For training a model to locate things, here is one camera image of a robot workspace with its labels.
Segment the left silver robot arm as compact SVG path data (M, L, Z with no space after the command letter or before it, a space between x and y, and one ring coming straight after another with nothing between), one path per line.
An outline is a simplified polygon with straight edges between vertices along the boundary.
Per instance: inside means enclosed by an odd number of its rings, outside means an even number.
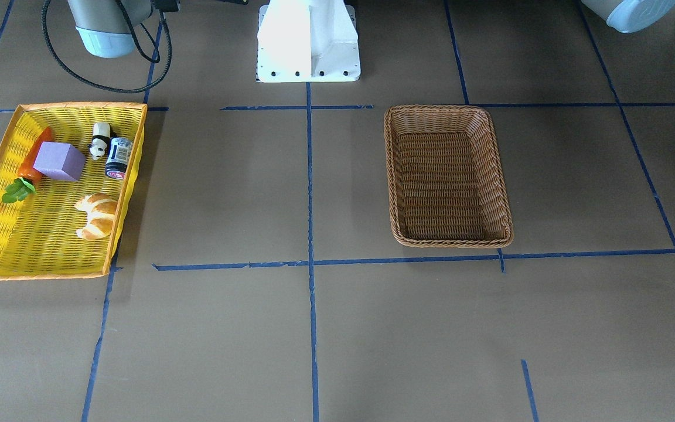
M675 7L675 1L581 1L581 3L620 33L644 30Z

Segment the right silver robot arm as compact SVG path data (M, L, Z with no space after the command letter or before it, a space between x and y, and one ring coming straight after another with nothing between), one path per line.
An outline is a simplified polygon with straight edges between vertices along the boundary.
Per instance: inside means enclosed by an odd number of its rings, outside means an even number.
M179 1L69 1L75 27L91 55L115 59L139 52L137 26L153 12L177 12Z

